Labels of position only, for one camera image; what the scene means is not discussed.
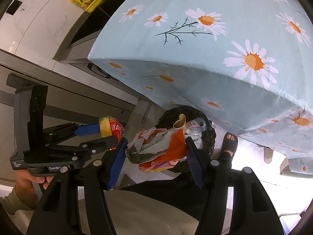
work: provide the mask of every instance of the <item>black slipper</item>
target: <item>black slipper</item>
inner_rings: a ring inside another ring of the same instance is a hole
[[[235,137],[236,140],[230,140],[230,139],[227,139],[226,137],[228,135],[232,135]],[[233,155],[232,155],[232,158],[231,160],[233,160],[234,158],[234,155],[235,155],[235,152],[236,152],[236,149],[237,149],[237,146],[238,146],[238,137],[227,132],[224,136],[224,139],[223,139],[223,144],[222,144],[222,148],[221,148],[221,151],[223,152],[224,150],[228,150],[230,152],[233,152]]]

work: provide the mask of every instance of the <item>silver bolt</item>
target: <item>silver bolt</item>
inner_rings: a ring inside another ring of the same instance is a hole
[[[212,160],[212,161],[211,161],[211,165],[212,165],[212,166],[219,166],[219,161],[217,161],[217,160]]]
[[[68,168],[66,166],[63,166],[60,168],[60,172],[65,173],[67,172]]]
[[[93,162],[94,166],[100,166],[101,164],[102,164],[101,160],[96,160],[96,161]]]
[[[244,167],[244,172],[245,172],[245,173],[251,173],[252,170],[251,170],[251,168],[249,168],[249,167]]]

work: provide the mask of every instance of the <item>black pants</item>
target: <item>black pants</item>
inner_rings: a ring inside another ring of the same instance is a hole
[[[218,161],[231,169],[231,156],[228,152],[222,152]],[[172,180],[145,181],[121,190],[135,192],[164,202],[198,221],[200,221],[204,204],[208,198],[208,191],[200,190],[195,184],[191,172],[182,173]]]

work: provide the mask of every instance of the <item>snack package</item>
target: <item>snack package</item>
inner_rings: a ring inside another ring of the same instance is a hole
[[[117,141],[120,142],[122,137],[122,131],[124,127],[119,123],[119,121],[113,117],[103,117],[99,119],[99,126],[101,136],[103,138],[108,136],[115,136]]]

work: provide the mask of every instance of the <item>light blue tablecloth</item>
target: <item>light blue tablecloth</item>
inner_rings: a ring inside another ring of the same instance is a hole
[[[313,174],[312,38],[297,0],[126,0],[89,60],[158,105],[200,109]]]

